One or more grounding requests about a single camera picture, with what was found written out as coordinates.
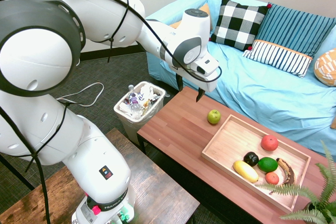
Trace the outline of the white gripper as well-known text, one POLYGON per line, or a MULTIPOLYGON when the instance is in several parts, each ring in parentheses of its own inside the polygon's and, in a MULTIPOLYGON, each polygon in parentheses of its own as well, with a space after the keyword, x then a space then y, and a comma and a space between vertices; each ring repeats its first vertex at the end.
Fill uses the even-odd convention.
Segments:
POLYGON ((179 91, 183 90, 183 78, 199 87, 196 102, 202 98, 205 91, 212 92, 217 86, 217 79, 219 78, 217 70, 208 76, 192 69, 176 68, 172 66, 171 70, 176 73, 176 83, 179 91))

